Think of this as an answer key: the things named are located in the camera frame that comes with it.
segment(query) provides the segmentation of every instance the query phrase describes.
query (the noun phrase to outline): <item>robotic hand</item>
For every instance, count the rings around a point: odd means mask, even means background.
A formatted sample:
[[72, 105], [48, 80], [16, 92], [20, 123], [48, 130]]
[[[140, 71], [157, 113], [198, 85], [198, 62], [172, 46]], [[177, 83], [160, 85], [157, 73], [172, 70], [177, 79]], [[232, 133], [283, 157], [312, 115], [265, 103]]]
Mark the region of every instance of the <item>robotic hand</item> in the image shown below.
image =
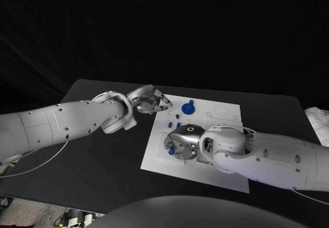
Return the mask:
[[239, 126], [187, 124], [164, 140], [164, 148], [177, 159], [200, 153], [224, 173], [239, 173], [254, 181], [291, 190], [329, 191], [329, 148], [300, 139], [257, 133], [244, 135]]
[[49, 107], [0, 115], [0, 162], [42, 147], [63, 143], [91, 134], [98, 127], [114, 133], [136, 124], [133, 108], [153, 114], [173, 106], [153, 85], [144, 85], [123, 95], [114, 91], [91, 101], [55, 104]]

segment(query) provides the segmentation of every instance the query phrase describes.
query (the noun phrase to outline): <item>blue plastic part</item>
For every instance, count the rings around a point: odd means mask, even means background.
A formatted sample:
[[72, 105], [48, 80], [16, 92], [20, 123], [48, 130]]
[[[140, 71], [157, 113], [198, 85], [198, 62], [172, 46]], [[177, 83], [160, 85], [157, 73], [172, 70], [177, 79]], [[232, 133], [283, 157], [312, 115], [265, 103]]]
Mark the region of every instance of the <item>blue plastic part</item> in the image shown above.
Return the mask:
[[173, 149], [173, 146], [170, 146], [169, 154], [173, 155], [173, 153], [174, 153], [174, 149]]
[[189, 103], [183, 104], [182, 111], [187, 115], [193, 114], [193, 111], [195, 111], [193, 100], [190, 100]]

